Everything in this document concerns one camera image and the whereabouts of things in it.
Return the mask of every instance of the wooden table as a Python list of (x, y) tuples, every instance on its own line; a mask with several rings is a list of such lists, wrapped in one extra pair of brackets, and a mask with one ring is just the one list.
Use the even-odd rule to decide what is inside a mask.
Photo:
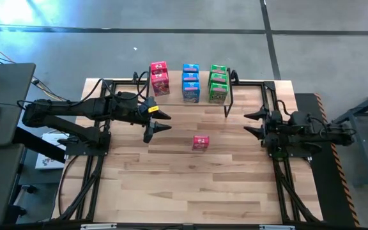
[[(180, 74), (169, 72), (170, 78)], [(83, 96), (97, 80), (86, 79)], [(291, 81), (278, 80), (275, 85), (278, 99), (285, 101), (288, 111), (297, 110)], [(136, 87), (118, 86), (117, 91), (136, 92)], [(103, 164), (94, 221), (280, 224), (272, 161), (259, 141), (242, 128), (261, 125), (261, 121), (243, 117), (262, 106), (260, 89), (234, 86), (233, 98), (228, 118), (222, 107), (161, 105), (172, 120), (159, 122), (172, 129), (155, 134), (149, 144), (142, 141), (141, 126), (113, 121), (111, 150)], [(86, 118), (77, 118), (76, 123), (93, 125)], [(194, 135), (210, 136), (206, 152), (191, 150)], [(79, 157), (66, 175), (63, 210), (81, 189), (85, 163), (86, 157)], [(322, 219), (309, 164), (291, 158), (291, 168), (297, 194)], [(85, 213), (90, 194), (87, 197)], [(292, 218), (288, 196), (286, 200)], [(53, 217), (57, 216), (56, 208)]]

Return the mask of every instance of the stacked boxes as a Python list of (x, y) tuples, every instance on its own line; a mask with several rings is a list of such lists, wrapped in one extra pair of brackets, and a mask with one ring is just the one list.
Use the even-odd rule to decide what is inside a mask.
[(159, 61), (150, 64), (151, 84), (153, 85), (154, 95), (168, 95), (169, 89), (169, 75), (167, 71), (167, 62)]
[(208, 87), (209, 102), (223, 104), (229, 91), (226, 66), (211, 65)]
[(200, 94), (199, 65), (184, 64), (181, 80), (183, 83), (184, 102), (198, 103)]

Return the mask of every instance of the blue box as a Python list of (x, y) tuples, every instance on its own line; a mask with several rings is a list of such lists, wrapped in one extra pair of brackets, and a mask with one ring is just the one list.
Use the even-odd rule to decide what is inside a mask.
[(199, 82), (183, 82), (184, 102), (198, 103), (199, 91), (200, 91)]
[(183, 73), (182, 80), (183, 82), (199, 82), (199, 74), (198, 73)]
[(198, 73), (199, 64), (183, 64), (183, 72), (185, 73)]

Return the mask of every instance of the red box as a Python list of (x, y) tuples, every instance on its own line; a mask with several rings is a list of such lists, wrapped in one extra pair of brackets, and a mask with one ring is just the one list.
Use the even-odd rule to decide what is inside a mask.
[(161, 70), (165, 73), (167, 73), (167, 62), (165, 61), (158, 61), (155, 63), (150, 63), (150, 72), (152, 74), (156, 74), (155, 72)]
[(166, 72), (163, 70), (157, 70), (155, 71), (155, 74), (151, 74), (150, 79), (155, 96), (167, 95), (170, 93), (169, 76)]
[(208, 136), (194, 136), (192, 141), (192, 150), (205, 151), (210, 144), (210, 137)]

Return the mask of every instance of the concrete floor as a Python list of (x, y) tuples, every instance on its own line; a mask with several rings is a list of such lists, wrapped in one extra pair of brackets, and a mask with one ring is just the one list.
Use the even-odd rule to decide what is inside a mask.
[[(272, 29), (368, 31), (368, 1), (267, 0)], [(119, 1), (0, 0), (0, 24), (99, 28), (264, 29), (259, 0)], [(319, 93), (330, 119), (368, 96), (368, 36), (274, 35), (283, 80), (296, 93)], [(0, 50), (36, 63), (35, 75), (55, 93), (78, 100), (87, 77), (129, 77), (151, 61), (179, 70), (222, 63), (243, 79), (273, 79), (265, 34), (133, 34), (0, 32)], [(27, 99), (45, 98), (31, 88)], [(34, 129), (40, 135), (46, 129)], [(339, 148), (349, 182), (362, 163)], [(368, 186), (351, 187), (360, 224), (368, 227)]]

